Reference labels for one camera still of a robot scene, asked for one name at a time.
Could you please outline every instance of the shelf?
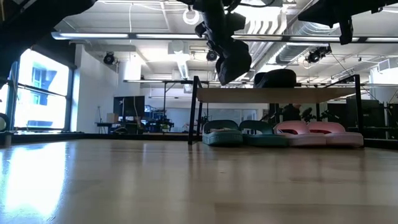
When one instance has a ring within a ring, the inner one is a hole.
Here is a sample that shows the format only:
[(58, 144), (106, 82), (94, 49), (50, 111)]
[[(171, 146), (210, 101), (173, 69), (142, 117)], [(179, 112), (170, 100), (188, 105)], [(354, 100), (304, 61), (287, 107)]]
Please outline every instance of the shelf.
[(322, 103), (355, 94), (355, 88), (198, 88), (202, 103)]

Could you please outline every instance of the wooden floor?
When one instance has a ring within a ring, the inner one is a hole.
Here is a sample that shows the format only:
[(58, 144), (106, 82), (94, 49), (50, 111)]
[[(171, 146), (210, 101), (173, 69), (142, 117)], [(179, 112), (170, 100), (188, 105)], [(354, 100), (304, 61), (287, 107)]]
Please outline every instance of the wooden floor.
[(81, 140), (0, 150), (0, 223), (398, 223), (398, 153)]

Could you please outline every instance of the spotlight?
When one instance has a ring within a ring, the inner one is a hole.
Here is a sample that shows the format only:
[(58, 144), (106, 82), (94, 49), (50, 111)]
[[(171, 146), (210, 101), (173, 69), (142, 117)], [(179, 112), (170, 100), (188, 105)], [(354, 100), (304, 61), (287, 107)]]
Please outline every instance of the spotlight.
[(107, 65), (113, 65), (116, 62), (114, 52), (107, 52), (104, 58), (104, 63)]
[(209, 62), (214, 62), (215, 60), (217, 60), (217, 54), (214, 50), (209, 50), (209, 52), (206, 55), (206, 59)]
[(327, 47), (317, 47), (315, 50), (311, 50), (310, 54), (308, 57), (305, 58), (305, 60), (308, 63), (317, 63), (319, 60), (323, 59), (326, 57), (326, 55), (331, 53), (331, 47), (330, 45)]

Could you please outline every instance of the ceiling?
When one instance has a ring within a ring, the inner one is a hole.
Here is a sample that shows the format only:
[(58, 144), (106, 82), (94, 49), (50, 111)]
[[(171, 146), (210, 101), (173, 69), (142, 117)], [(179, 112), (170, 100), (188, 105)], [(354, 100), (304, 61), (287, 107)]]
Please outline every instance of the ceiling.
[[(56, 26), (61, 32), (160, 32), (160, 33), (194, 33), (194, 25), (188, 25), (183, 20), (184, 10), (187, 8), (177, 1), (98, 1), (88, 11), (75, 16), (65, 18)], [(285, 8), (287, 18), (287, 30), (293, 24), (297, 14), (310, 2), (310, 0), (296, 0), (295, 6)], [(397, 11), (398, 5), (388, 7), (389, 11)], [(193, 17), (193, 12), (188, 13), (188, 17)], [(380, 12), (371, 14), (365, 12), (353, 17), (355, 35), (380, 35), (396, 36), (398, 26), (396, 20), (397, 13)], [(240, 32), (250, 32), (250, 24), (245, 30)], [(143, 75), (170, 74), (173, 70), (178, 70), (177, 63), (167, 59), (168, 44), (165, 40), (91, 40), (86, 42), (88, 45), (98, 46), (100, 50), (94, 52), (99, 57), (103, 57), (110, 45), (134, 45), (142, 55), (146, 66), (143, 68)], [(187, 41), (189, 46), (205, 47), (202, 41)], [(327, 82), (333, 78), (338, 78), (339, 73), (345, 69), (354, 69), (355, 73), (362, 76), (366, 81), (369, 76), (369, 68), (385, 60), (386, 57), (398, 56), (398, 46), (395, 44), (349, 44), (341, 46), (331, 45), (333, 54), (327, 56), (320, 63), (308, 65), (304, 62), (304, 56), (294, 60), (289, 69), (297, 73), (298, 81), (305, 82)], [(215, 63), (205, 60), (206, 53), (197, 52), (191, 55), (191, 60), (187, 62), (190, 70), (214, 71)]]

